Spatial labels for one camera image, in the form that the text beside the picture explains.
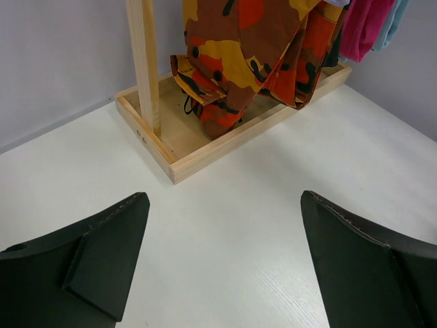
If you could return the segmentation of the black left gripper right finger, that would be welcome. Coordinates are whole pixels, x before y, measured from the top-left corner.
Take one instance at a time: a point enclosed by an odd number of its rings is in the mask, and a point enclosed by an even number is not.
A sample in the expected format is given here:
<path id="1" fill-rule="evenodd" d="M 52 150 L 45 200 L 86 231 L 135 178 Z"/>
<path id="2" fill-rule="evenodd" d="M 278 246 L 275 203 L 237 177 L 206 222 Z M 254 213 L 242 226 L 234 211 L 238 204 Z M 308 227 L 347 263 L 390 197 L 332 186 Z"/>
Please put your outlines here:
<path id="1" fill-rule="evenodd" d="M 435 327 L 436 246 L 313 191 L 302 221 L 330 327 Z"/>

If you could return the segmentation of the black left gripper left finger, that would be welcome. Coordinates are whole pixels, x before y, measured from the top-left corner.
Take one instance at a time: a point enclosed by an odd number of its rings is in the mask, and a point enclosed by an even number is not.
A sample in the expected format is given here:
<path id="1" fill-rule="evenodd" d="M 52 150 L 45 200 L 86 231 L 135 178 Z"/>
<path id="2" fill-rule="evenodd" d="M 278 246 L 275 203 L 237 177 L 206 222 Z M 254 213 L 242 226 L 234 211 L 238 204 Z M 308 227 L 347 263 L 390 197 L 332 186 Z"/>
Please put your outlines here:
<path id="1" fill-rule="evenodd" d="M 1 252 L 2 327 L 114 327 L 123 318 L 150 201 L 138 192 Z"/>

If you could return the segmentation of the orange camouflage trousers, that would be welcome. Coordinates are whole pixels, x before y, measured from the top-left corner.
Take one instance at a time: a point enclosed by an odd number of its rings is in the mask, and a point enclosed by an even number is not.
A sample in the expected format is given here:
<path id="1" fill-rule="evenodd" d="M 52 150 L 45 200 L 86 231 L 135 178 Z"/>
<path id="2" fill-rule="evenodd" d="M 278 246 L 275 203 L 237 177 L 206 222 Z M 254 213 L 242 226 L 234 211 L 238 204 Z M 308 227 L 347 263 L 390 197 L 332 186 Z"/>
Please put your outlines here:
<path id="1" fill-rule="evenodd" d="M 171 57 L 171 70 L 210 139 L 258 96 L 303 108 L 346 17 L 326 1 L 191 0 L 182 9 L 187 52 Z"/>

